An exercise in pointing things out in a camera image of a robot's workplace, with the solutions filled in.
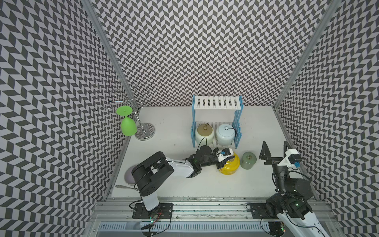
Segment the yellow tea canister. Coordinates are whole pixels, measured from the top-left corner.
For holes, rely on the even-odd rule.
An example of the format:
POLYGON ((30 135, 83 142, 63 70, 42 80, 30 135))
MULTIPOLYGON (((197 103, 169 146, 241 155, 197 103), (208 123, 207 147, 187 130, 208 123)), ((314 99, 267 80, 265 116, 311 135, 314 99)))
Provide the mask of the yellow tea canister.
POLYGON ((227 161, 227 163, 224 165, 223 168, 219 169, 219 172, 224 175, 232 175, 236 173, 240 166, 240 159, 239 156, 234 153, 234 158, 227 161))

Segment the green tea canister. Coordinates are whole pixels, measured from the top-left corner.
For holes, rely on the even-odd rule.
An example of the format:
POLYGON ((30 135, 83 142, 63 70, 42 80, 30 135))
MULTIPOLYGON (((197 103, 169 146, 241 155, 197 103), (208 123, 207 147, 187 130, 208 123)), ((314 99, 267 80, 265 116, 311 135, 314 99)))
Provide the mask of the green tea canister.
POLYGON ((257 157, 252 152, 245 152, 240 160, 240 166, 245 170, 250 170, 257 162, 257 157))

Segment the blue white slatted shelf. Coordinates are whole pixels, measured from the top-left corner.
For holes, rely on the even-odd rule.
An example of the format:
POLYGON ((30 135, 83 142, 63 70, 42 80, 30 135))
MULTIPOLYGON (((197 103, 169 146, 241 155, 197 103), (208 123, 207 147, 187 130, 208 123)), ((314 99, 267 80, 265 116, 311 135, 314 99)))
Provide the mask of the blue white slatted shelf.
POLYGON ((237 148, 242 138, 240 118, 244 108, 242 96, 192 96, 191 142, 195 147, 195 130, 202 123, 209 123, 215 131, 211 147, 237 148), (231 145, 221 146, 216 140, 216 130, 221 124, 230 124, 235 129, 235 138, 231 145))

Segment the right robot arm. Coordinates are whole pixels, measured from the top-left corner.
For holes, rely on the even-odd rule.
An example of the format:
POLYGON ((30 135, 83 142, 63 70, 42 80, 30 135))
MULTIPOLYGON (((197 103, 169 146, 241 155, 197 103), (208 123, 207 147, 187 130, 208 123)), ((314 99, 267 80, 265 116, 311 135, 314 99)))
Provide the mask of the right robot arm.
POLYGON ((276 193, 266 200, 269 217, 277 217, 295 237, 328 237, 308 200, 313 197, 310 178, 297 171, 302 157, 287 141, 283 143, 283 157, 273 157, 263 141, 259 158, 272 167, 276 193))

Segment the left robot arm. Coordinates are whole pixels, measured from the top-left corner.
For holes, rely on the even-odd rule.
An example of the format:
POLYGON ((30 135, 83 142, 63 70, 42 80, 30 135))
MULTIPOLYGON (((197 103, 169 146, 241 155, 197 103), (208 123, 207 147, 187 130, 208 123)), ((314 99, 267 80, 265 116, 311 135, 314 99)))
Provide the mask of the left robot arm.
POLYGON ((228 161, 235 158, 231 148, 214 150, 203 145, 184 160, 173 160, 163 152, 156 152, 140 164, 136 165, 131 175, 140 194, 146 211, 152 211, 159 206, 156 191, 169 177, 194 178, 203 167, 215 166, 222 169, 228 161))

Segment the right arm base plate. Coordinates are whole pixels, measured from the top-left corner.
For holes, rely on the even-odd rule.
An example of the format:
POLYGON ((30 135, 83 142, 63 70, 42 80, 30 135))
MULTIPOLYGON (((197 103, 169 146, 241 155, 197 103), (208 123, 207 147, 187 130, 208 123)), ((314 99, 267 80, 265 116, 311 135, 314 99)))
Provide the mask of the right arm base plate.
POLYGON ((276 216, 269 214, 265 203, 249 203, 248 208, 254 220, 277 218, 276 216))

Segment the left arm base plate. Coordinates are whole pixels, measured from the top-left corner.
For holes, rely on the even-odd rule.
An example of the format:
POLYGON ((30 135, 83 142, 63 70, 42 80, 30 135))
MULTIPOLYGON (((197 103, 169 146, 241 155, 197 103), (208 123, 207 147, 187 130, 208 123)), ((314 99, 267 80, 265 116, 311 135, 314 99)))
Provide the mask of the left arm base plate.
POLYGON ((147 211, 143 203, 134 205, 133 219, 153 219, 155 216, 162 219, 171 219, 173 212, 173 203, 160 203, 153 210, 147 211))

